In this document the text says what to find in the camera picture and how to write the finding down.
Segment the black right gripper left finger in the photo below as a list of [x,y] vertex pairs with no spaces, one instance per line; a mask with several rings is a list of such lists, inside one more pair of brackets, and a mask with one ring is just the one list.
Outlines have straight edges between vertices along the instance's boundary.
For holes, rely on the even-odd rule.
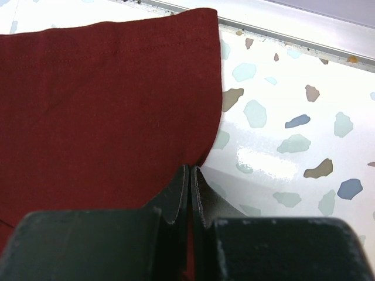
[[189,168],[142,208],[28,214],[2,256],[2,280],[182,280]]

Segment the dark red t shirt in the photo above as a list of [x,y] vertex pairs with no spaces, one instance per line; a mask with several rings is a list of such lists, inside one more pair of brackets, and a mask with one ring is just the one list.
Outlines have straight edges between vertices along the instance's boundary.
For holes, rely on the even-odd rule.
[[222,113],[217,12],[1,36],[1,249],[39,211],[132,210],[189,168]]

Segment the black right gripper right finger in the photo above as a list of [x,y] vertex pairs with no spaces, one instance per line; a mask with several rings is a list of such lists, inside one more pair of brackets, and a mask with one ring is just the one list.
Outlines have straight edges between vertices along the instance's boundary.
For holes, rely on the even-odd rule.
[[248,217],[190,171],[196,280],[373,280],[359,239],[330,217]]

